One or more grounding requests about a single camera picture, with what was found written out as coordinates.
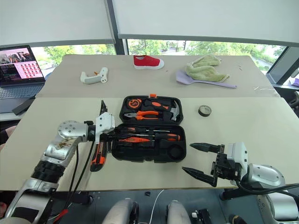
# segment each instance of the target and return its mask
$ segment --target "window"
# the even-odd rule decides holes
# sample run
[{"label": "window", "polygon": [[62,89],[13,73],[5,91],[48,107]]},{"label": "window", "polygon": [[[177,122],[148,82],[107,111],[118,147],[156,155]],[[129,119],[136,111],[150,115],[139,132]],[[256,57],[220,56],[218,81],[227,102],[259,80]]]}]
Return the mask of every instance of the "window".
[{"label": "window", "polygon": [[79,55],[115,55],[113,44],[66,45],[31,48],[36,60],[46,77],[62,61],[66,54]]},{"label": "window", "polygon": [[285,46],[205,42],[205,41],[165,41],[128,40],[130,55],[249,55],[256,66],[266,74]]}]

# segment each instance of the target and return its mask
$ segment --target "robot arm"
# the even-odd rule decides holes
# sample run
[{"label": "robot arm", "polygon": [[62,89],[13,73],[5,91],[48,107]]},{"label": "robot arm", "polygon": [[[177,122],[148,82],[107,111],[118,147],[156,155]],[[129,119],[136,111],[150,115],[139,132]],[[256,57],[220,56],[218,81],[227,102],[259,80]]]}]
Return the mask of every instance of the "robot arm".
[{"label": "robot arm", "polygon": [[274,188],[285,185],[283,175],[274,167],[268,165],[248,165],[248,151],[243,142],[228,145],[228,153],[224,153],[224,145],[211,145],[207,143],[192,143],[190,146],[203,152],[217,153],[216,161],[212,163],[211,175],[202,171],[182,167],[192,177],[217,186],[217,179],[228,179],[231,184],[243,182],[257,188]]},{"label": "robot arm", "polygon": [[107,111],[96,119],[96,125],[92,121],[79,123],[73,120],[60,124],[58,134],[42,154],[31,178],[25,181],[14,197],[3,222],[8,222],[10,217],[19,217],[32,224],[44,223],[51,213],[51,194],[57,190],[58,181],[78,144],[87,141],[99,143],[101,135],[114,128],[114,116]]}]

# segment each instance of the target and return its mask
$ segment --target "tape measure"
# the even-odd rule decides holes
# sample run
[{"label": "tape measure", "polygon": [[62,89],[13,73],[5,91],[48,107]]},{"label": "tape measure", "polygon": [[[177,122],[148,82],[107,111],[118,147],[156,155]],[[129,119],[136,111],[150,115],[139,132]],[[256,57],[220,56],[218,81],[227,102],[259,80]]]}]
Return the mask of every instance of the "tape measure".
[{"label": "tape measure", "polygon": [[212,109],[207,105],[201,105],[198,109],[198,113],[203,117],[208,117],[212,113]]},{"label": "tape measure", "polygon": [[141,99],[132,99],[128,101],[128,108],[130,109],[138,109],[141,106]]}]

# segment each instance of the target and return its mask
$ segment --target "laptop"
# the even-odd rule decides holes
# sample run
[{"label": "laptop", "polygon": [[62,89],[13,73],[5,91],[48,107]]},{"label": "laptop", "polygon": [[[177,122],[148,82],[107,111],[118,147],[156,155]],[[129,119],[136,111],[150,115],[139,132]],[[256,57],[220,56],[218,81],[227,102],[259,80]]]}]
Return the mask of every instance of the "laptop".
[{"label": "laptop", "polygon": [[0,113],[12,112],[45,83],[29,45],[0,48]]}]

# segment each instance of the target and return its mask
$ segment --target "roller shade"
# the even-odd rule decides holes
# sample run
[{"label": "roller shade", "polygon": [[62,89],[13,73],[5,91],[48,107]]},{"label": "roller shade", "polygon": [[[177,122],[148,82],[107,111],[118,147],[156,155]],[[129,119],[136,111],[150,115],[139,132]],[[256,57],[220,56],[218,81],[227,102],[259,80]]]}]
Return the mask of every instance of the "roller shade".
[{"label": "roller shade", "polygon": [[0,45],[76,40],[113,42],[104,0],[0,0]]},{"label": "roller shade", "polygon": [[299,46],[298,0],[113,0],[113,4],[120,38],[239,38]]}]

